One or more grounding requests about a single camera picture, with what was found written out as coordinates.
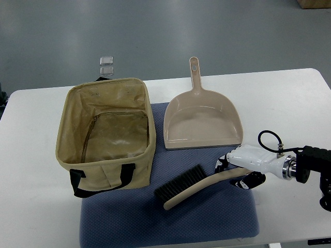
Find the hand brush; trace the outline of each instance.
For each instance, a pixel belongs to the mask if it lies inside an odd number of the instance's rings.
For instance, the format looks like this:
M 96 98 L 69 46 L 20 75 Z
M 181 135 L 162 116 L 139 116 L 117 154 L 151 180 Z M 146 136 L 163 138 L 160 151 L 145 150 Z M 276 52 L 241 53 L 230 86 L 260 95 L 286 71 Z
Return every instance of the hand brush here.
M 200 164 L 180 174 L 154 191 L 169 210 L 196 192 L 219 181 L 244 176 L 251 171 L 246 168 L 235 168 L 207 176 Z

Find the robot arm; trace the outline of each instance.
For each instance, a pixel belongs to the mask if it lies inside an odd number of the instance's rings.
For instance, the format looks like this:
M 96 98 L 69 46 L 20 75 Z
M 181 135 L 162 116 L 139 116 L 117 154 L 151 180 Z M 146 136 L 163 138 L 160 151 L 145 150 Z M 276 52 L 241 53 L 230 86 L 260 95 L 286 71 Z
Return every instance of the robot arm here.
M 271 150 L 261 142 L 263 133 L 271 133 L 279 141 L 279 149 Z M 241 145 L 219 158 L 215 173 L 223 171 L 228 164 L 244 167 L 253 171 L 243 179 L 232 180 L 230 183 L 242 189 L 255 188 L 265 181 L 265 174 L 272 173 L 280 179 L 306 183 L 310 171 L 321 173 L 320 189 L 323 197 L 321 206 L 331 211 L 331 151 L 305 146 L 303 148 L 282 149 L 283 144 L 277 134 L 265 130 L 259 134 L 258 141 L 263 148 Z M 283 152 L 293 151 L 296 157 L 284 155 Z

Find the gray floor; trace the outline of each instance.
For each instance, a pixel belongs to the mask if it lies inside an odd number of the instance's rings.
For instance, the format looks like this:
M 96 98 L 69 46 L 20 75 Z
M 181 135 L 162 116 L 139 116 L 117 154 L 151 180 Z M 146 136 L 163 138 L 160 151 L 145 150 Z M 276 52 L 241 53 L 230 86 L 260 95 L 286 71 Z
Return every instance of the gray floor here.
M 7 94 L 94 81 L 107 55 L 112 78 L 190 77 L 197 56 L 202 75 L 315 68 L 331 86 L 331 9 L 302 10 L 296 0 L 0 0 Z

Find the black cable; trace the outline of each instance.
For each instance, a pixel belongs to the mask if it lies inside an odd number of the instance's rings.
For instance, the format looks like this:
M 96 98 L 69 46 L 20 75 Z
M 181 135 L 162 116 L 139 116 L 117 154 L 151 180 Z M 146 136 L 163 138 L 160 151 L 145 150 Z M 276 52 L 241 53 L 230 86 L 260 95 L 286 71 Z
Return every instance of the black cable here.
M 299 147 L 289 148 L 289 149 L 281 149 L 281 150 L 272 150 L 272 149 L 270 149 L 269 147 L 266 147 L 266 146 L 262 143 L 262 141 L 261 141 L 261 136 L 262 136 L 262 134 L 264 134 L 264 133 L 270 133 L 270 134 L 272 134 L 273 136 L 275 136 L 275 137 L 277 138 L 279 144 L 282 144 L 282 141 L 281 141 L 280 137 L 279 137 L 276 133 L 274 133 L 273 131 L 270 131 L 270 130 L 264 130 L 264 131 L 262 131 L 262 132 L 259 134 L 259 136 L 258 136 L 258 142 L 259 142 L 260 146 L 262 146 L 262 147 L 263 147 L 264 149 L 266 149 L 267 151 L 271 151 L 271 152 L 274 152 L 274 153 L 282 153 L 282 152 L 289 152 L 289 151 L 292 151 L 292 152 L 294 152 L 294 153 L 297 153 L 299 150 L 303 150 L 303 148 L 299 148 Z

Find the white table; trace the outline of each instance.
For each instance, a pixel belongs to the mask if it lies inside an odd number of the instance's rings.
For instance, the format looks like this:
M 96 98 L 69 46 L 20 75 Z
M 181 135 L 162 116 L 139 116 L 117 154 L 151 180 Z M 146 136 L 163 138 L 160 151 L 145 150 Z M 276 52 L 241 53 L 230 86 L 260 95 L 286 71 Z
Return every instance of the white table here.
M 190 78 L 145 81 L 151 103 L 191 89 Z M 276 132 L 286 148 L 331 149 L 331 90 L 318 71 L 299 69 L 203 76 L 205 89 L 226 95 L 244 129 L 243 144 Z M 0 247 L 79 247 L 81 200 L 55 158 L 66 94 L 71 87 L 19 90 L 0 121 Z M 276 148 L 265 134 L 263 141 Z M 181 247 L 266 244 L 331 236 L 331 212 L 319 205 L 319 174 L 306 184 L 267 175 L 253 190 L 260 233 L 254 238 Z

